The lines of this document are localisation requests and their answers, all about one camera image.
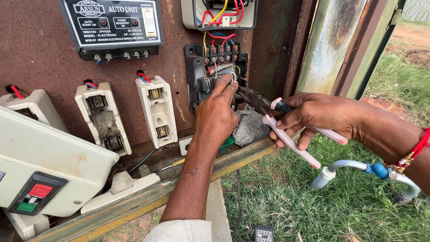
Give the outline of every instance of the white sleeve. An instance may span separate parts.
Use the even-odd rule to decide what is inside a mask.
[[[205,220],[171,220],[158,224],[142,242],[212,242],[212,223]]]

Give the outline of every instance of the concrete base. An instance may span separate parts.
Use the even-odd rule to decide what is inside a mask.
[[[231,242],[227,211],[219,179],[209,185],[206,220],[212,222],[212,242]]]

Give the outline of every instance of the pliers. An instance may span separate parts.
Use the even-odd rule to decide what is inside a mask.
[[[321,167],[321,164],[306,150],[299,150],[297,144],[285,133],[284,130],[278,129],[276,127],[276,119],[270,113],[267,112],[269,109],[273,109],[287,113],[292,111],[294,109],[293,107],[283,103],[282,98],[277,98],[273,102],[269,102],[258,92],[247,87],[240,87],[238,94],[244,99],[246,103],[248,103],[251,107],[255,108],[256,112],[264,116],[263,124],[269,125],[273,129],[273,131],[275,131],[276,135],[288,147],[290,147],[292,150],[294,150],[294,152],[303,157],[303,159],[305,159],[313,168],[319,169]],[[333,130],[321,129],[313,126],[312,128],[341,145],[345,145],[348,143],[347,138],[343,137],[342,135],[336,133]]]

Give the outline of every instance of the arsun logo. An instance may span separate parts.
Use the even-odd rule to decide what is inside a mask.
[[[86,17],[99,17],[104,13],[103,5],[93,1],[80,1],[73,4],[76,13],[80,13]]]

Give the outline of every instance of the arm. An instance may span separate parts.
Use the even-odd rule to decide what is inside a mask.
[[[181,175],[160,222],[206,219],[206,200],[216,154],[237,124],[230,107],[238,83],[225,74],[212,94],[196,108],[196,126]]]
[[[407,156],[424,134],[422,129],[394,114],[348,98],[300,93],[283,102],[296,107],[276,124],[288,135],[303,128],[304,123],[333,129],[348,139],[359,141],[389,164]],[[314,130],[304,129],[298,141],[299,149],[306,149],[315,134]],[[277,138],[273,131],[270,137]],[[280,140],[276,144],[284,146]],[[430,194],[430,148],[425,148],[404,174]]]

